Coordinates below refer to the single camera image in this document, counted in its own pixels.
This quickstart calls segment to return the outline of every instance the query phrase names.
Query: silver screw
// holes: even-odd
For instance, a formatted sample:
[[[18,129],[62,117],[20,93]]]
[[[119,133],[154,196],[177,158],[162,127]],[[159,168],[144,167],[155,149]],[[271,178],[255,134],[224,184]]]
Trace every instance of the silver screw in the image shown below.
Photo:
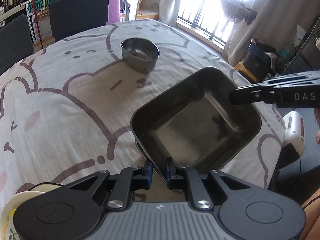
[[[121,207],[123,207],[123,202],[121,200],[111,200],[108,202],[108,207],[121,208]]]
[[[196,203],[196,206],[198,208],[201,208],[201,209],[208,209],[212,206],[212,204],[207,201],[207,200],[199,200],[197,203]]]

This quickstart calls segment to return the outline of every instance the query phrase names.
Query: window railing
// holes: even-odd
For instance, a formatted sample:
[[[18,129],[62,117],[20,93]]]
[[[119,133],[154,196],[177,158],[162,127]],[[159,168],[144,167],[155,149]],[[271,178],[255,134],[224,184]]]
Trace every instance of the window railing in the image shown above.
[[[224,17],[220,0],[182,0],[179,20],[221,48],[224,48],[234,25]]]

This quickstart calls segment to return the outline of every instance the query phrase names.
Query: chair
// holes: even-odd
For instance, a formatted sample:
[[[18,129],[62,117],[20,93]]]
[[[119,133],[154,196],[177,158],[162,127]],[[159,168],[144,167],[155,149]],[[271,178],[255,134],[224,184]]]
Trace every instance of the chair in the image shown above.
[[[0,75],[33,51],[28,18],[23,14],[0,29]]]
[[[60,41],[106,25],[109,0],[55,0],[49,5],[52,36]]]

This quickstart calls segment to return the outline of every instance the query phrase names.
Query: gray floor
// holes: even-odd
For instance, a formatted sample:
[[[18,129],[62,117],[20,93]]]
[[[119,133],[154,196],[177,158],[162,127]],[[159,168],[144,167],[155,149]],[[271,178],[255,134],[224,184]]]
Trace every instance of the gray floor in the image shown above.
[[[291,110],[278,109],[282,116]],[[301,157],[301,172],[299,160],[283,168],[277,178],[277,188],[279,193],[302,204],[320,188],[320,145],[315,139],[319,127],[313,109],[295,110],[305,121],[306,149]]]

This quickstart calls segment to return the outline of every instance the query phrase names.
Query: cartoon tablecloth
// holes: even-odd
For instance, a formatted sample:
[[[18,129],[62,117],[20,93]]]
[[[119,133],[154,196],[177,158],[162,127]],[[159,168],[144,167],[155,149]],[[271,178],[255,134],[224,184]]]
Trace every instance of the cartoon tablecloth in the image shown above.
[[[120,44],[130,37],[156,43],[149,75],[132,70]],[[215,66],[237,85],[248,82],[222,59],[154,20],[130,21],[65,38],[0,76],[0,210],[16,192],[40,182],[67,184],[98,170],[143,165],[130,131],[132,114],[195,71]],[[267,187],[285,126],[271,105],[255,104],[259,134],[222,171]],[[180,200],[154,173],[153,189],[137,198]]]

